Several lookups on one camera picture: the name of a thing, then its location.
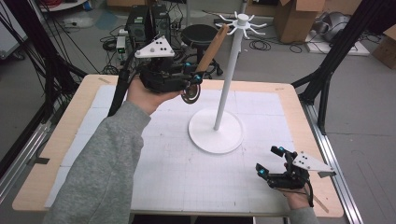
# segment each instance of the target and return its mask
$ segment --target wooden table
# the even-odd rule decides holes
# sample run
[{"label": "wooden table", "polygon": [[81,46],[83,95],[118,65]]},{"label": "wooden table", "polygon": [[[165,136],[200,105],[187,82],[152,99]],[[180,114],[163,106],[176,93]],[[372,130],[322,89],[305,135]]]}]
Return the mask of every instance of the wooden table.
[{"label": "wooden table", "polygon": [[[49,158],[48,164],[36,164],[26,178],[12,206],[18,211],[46,211],[44,204],[50,194],[58,168],[70,148],[82,120],[91,106],[96,92],[102,85],[116,85],[117,77],[88,75],[78,91],[40,157]],[[205,80],[203,89],[220,90],[223,81]],[[290,84],[234,81],[232,91],[263,91],[277,93],[285,113],[296,151],[304,151],[321,160],[314,135],[306,120],[295,89]],[[319,178],[311,173],[315,192],[315,212],[318,217],[341,217],[343,208],[330,178]]]}]

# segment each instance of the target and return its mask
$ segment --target chair wheel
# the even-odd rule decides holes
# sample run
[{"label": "chair wheel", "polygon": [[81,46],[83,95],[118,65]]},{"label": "chair wheel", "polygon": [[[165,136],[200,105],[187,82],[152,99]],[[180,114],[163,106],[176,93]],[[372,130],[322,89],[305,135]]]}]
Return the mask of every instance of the chair wheel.
[{"label": "chair wheel", "polygon": [[218,76],[221,76],[223,74],[223,71],[221,70],[221,68],[218,67],[218,69],[216,70],[216,74]]}]

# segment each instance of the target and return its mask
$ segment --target person's left hand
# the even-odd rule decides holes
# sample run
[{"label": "person's left hand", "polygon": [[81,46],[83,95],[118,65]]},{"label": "person's left hand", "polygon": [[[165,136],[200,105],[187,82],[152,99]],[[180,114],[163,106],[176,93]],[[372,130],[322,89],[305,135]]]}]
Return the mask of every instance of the person's left hand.
[{"label": "person's left hand", "polygon": [[142,81],[135,77],[128,89],[126,100],[139,106],[147,114],[151,115],[163,102],[173,99],[181,92],[156,93],[145,88]]}]

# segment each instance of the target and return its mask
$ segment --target sleeve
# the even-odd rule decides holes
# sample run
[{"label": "sleeve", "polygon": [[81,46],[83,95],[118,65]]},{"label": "sleeve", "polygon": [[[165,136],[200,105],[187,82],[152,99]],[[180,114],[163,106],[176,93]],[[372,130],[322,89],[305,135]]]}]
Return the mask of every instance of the sleeve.
[{"label": "sleeve", "polygon": [[76,158],[45,224],[128,223],[141,134],[150,117],[124,102],[104,119]]},{"label": "sleeve", "polygon": [[299,208],[290,211],[291,224],[319,224],[312,207]]}]

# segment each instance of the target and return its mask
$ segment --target black post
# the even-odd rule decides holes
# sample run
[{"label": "black post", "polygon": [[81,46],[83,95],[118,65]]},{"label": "black post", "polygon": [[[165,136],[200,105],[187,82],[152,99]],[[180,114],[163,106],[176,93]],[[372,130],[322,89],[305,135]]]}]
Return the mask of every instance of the black post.
[{"label": "black post", "polygon": [[322,64],[313,74],[303,77],[291,85],[294,88],[300,87],[309,82],[308,86],[299,97],[300,100],[308,105],[312,105],[315,98],[321,92],[320,105],[318,112],[318,126],[322,134],[325,132],[326,108],[329,96],[330,81],[335,69],[355,45],[364,29],[370,24],[370,21],[378,15],[391,0],[362,0],[359,7],[351,17],[346,28],[336,39],[329,54],[323,60]]}]

